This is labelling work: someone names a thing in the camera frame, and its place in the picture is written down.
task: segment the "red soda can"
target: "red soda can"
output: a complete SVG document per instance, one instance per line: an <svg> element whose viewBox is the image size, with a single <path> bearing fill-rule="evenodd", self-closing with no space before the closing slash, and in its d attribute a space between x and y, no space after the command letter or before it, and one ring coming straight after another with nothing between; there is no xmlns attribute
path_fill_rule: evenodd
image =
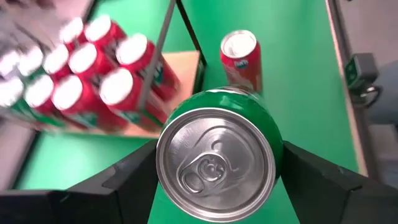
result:
<svg viewBox="0 0 398 224"><path fill-rule="evenodd" d="M117 65L93 44L85 43L72 54L69 67L82 80L99 86L102 77L115 69Z"/></svg>
<svg viewBox="0 0 398 224"><path fill-rule="evenodd" d="M89 42L114 58L118 42L126 38L126 33L108 15L102 15L87 25L85 36Z"/></svg>
<svg viewBox="0 0 398 224"><path fill-rule="evenodd" d="M143 84L141 77L125 68L118 68L103 79L99 95L108 108L120 117L153 131L166 122L170 111L152 90L146 99L145 109L138 111Z"/></svg>
<svg viewBox="0 0 398 224"><path fill-rule="evenodd" d="M52 101L66 117L107 133L120 131L127 121L112 113L101 101L92 84L71 75L56 87Z"/></svg>
<svg viewBox="0 0 398 224"><path fill-rule="evenodd" d="M254 34L236 30L221 41L221 62L230 84L262 91L261 49Z"/></svg>
<svg viewBox="0 0 398 224"><path fill-rule="evenodd" d="M52 50L43 61L43 69L55 82L71 74L68 65L69 51L63 44Z"/></svg>
<svg viewBox="0 0 398 224"><path fill-rule="evenodd" d="M43 74L29 84L26 88L24 98L26 103L38 114L70 124L79 129L86 129L85 126L67 118L56 109L51 100L54 89L54 81L49 75Z"/></svg>
<svg viewBox="0 0 398 224"><path fill-rule="evenodd" d="M120 67L131 73L138 73L142 78L146 77L146 69L154 54L154 43L143 34L134 34L127 38L116 50ZM152 89L162 100L168 101L177 94L179 86L180 80L161 55L156 65Z"/></svg>
<svg viewBox="0 0 398 224"><path fill-rule="evenodd" d="M80 17L72 19L60 29L59 38L69 52L87 42L84 30L85 25Z"/></svg>

